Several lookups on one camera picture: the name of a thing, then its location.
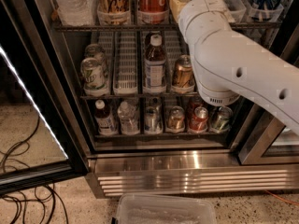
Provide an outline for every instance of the metal base panel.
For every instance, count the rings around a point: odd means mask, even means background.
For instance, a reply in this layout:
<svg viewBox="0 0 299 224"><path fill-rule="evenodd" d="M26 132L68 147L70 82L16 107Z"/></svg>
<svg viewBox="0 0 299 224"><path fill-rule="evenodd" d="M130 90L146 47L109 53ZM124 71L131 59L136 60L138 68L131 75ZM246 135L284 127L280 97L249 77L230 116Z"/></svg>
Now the metal base panel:
<svg viewBox="0 0 299 224"><path fill-rule="evenodd" d="M97 198L299 188L299 164L241 166L233 154L217 151L109 155L90 160L90 169Z"/></svg>

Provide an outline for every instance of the white robotic arm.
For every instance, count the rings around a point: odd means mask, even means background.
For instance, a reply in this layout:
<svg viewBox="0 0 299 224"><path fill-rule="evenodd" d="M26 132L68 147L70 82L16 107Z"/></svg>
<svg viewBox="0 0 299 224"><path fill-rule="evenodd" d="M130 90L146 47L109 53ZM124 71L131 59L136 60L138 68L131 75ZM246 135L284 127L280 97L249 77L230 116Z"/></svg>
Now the white robotic arm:
<svg viewBox="0 0 299 224"><path fill-rule="evenodd" d="M299 69L233 31L221 0L192 0L178 25L202 98L229 105L242 95L299 135Z"/></svg>

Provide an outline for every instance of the orange cable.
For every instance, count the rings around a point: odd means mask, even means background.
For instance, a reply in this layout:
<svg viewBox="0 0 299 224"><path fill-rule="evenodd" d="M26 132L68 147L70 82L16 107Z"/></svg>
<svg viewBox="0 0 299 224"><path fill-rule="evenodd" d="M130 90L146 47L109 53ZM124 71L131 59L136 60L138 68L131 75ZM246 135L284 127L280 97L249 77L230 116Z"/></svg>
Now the orange cable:
<svg viewBox="0 0 299 224"><path fill-rule="evenodd" d="M268 193L268 194L270 194L270 195L272 195L273 197L275 197L275 198L283 201L284 203L288 203L288 204L293 204L293 205L298 205L299 206L299 203L293 202L293 201L290 201L290 200L287 200L287 199L284 199L284 198L281 198L278 195L272 193L271 191L265 190L265 192Z"/></svg>

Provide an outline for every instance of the floor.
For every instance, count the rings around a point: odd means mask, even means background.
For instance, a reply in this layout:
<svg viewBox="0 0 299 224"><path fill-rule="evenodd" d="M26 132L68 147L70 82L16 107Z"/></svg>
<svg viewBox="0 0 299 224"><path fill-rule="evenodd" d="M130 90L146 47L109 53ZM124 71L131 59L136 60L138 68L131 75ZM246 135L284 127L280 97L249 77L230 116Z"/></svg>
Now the floor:
<svg viewBox="0 0 299 224"><path fill-rule="evenodd" d="M6 152L11 144L24 139L35 128L36 121L37 113L30 105L0 105L0 151ZM31 146L28 151L16 157L19 161L34 166L64 159L64 155L42 122L39 123L36 134L29 142ZM20 162L10 160L10 169L7 168L7 172L13 171L12 166L18 169L25 168ZM116 216L118 201L95 199L84 177L57 183L55 191L65 204L69 223L108 224ZM36 199L35 189L28 189L22 193L27 199ZM280 191L278 194L299 203L297 191ZM23 199L18 192L10 195ZM49 191L39 187L36 189L36 195L40 199L46 198L49 196ZM211 202L215 209L217 223L299 223L299 206L284 203L263 191L198 194L187 197ZM46 217L42 223L46 223L46 219L50 216L52 204L53 200L45 203ZM15 203L0 199L0 223L10 223L16 212ZM24 222L40 223L42 217L43 206L40 203L29 202ZM15 223L22 223L22 212ZM57 198L50 223L66 223L63 205Z"/></svg>

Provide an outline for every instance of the beverage cooler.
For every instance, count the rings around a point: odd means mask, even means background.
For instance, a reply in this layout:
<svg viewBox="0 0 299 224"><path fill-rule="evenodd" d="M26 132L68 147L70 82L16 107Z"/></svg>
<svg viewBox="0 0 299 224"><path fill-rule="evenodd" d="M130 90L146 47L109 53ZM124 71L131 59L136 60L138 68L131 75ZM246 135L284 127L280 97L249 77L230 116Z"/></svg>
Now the beverage cooler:
<svg viewBox="0 0 299 224"><path fill-rule="evenodd" d="M77 15L66 9L76 10L70 1L1 0L2 59L66 160L2 174L0 193L80 175L97 198L299 188L292 128L254 98L235 95L226 105L199 94L178 27L186 1L165 0L153 11L144 0L85 0ZM299 0L258 17L248 0L221 1L234 31L298 66Z"/></svg>

